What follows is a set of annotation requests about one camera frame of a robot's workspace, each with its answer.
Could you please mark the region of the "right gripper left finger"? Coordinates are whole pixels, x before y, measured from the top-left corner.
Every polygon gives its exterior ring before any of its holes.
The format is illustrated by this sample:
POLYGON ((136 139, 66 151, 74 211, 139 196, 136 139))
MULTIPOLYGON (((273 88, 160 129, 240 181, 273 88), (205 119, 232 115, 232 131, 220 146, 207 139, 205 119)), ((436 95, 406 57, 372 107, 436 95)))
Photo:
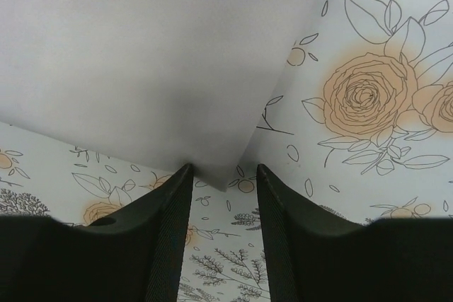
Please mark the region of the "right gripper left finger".
POLYGON ((1 218, 2 301, 175 301, 192 202, 189 164, 88 226, 1 218))

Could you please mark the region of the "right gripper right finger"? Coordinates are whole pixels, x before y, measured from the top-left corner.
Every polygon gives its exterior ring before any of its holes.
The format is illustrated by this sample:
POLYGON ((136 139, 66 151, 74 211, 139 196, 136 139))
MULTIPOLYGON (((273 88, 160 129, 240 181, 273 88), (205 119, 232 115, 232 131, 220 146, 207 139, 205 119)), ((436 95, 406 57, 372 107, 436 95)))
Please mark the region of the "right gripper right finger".
POLYGON ((272 301, 451 301, 452 220, 363 226, 256 169, 272 301))

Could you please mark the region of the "white t shirt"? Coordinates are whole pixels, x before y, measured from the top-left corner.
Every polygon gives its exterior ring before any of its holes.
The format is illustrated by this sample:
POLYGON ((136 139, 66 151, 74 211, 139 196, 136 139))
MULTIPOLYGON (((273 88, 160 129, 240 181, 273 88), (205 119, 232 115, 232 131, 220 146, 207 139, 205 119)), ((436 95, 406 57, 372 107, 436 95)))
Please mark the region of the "white t shirt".
POLYGON ((317 0, 1 0, 1 121, 223 186, 317 0))

